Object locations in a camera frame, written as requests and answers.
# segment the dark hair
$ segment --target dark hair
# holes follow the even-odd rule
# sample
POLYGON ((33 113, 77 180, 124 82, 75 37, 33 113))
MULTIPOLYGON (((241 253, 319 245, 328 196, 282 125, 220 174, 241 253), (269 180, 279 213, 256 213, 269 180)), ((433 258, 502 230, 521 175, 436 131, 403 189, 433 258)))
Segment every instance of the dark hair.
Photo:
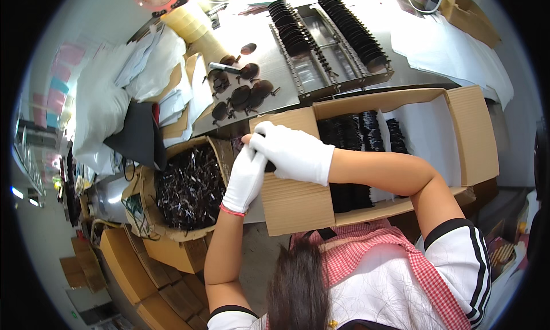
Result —
POLYGON ((323 266, 319 248, 307 239, 297 239, 289 250, 280 247, 273 279, 267 288, 270 329, 327 329, 328 283, 323 266))

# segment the white t-shirt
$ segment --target white t-shirt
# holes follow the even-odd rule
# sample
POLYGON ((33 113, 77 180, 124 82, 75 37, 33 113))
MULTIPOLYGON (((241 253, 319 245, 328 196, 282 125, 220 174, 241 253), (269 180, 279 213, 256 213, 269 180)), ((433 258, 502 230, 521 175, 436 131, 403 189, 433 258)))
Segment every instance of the white t-shirt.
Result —
MULTIPOLYGON (((481 232, 467 219, 451 219, 416 243, 436 267, 470 320, 472 329, 482 321, 491 294, 491 272, 481 232)), ((369 250, 346 279, 329 294, 330 320, 336 329, 352 329, 357 322, 372 330, 445 329, 411 269, 405 250, 379 244, 369 250)), ((239 306, 216 309, 209 330, 263 329, 261 319, 239 306)))

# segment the red checkered apron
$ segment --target red checkered apron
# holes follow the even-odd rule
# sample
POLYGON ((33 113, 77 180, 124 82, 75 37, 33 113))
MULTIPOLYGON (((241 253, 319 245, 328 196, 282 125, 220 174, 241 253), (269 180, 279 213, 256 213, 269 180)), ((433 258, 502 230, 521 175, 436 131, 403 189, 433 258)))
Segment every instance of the red checkered apron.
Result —
MULTIPOLYGON (((319 232, 314 232, 309 237, 310 242, 316 245, 323 243, 329 245, 328 243, 334 241, 347 240, 345 243, 326 250, 323 255, 323 263, 328 272, 329 287, 339 283, 353 272, 361 258, 373 246, 396 244, 407 252, 416 279, 446 327, 450 330, 471 328, 464 311, 435 267, 424 257, 422 252, 416 250, 397 227, 391 226, 387 219, 345 227, 333 227, 331 230, 336 233, 336 236, 328 240, 323 240, 319 232)), ((290 246, 293 246, 295 238, 302 237, 304 234, 304 232, 295 233, 291 238, 290 246)))

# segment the white cotton glove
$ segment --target white cotton glove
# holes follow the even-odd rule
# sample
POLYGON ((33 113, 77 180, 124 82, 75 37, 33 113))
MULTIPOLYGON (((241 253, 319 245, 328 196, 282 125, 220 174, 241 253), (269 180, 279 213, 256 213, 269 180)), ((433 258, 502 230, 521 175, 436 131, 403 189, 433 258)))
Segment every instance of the white cotton glove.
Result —
POLYGON ((270 121, 260 122, 254 132, 250 147, 263 153, 277 167, 275 176, 328 184, 334 145, 323 144, 306 132, 275 126, 270 121))
POLYGON ((230 211, 245 213, 264 183, 267 158, 248 144, 237 155, 222 203, 230 211))

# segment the sleeve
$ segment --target sleeve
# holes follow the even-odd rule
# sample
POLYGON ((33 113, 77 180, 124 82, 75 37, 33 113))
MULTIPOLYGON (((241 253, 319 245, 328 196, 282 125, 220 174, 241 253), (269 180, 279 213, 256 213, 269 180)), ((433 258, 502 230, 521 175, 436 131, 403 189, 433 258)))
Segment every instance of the sleeve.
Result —
POLYGON ((470 321, 484 318, 491 295, 491 263, 483 235, 468 219, 450 219, 423 243, 425 257, 436 267, 470 321))
POLYGON ((208 321, 209 330, 249 330, 258 316, 242 306, 226 305, 215 309, 208 321))

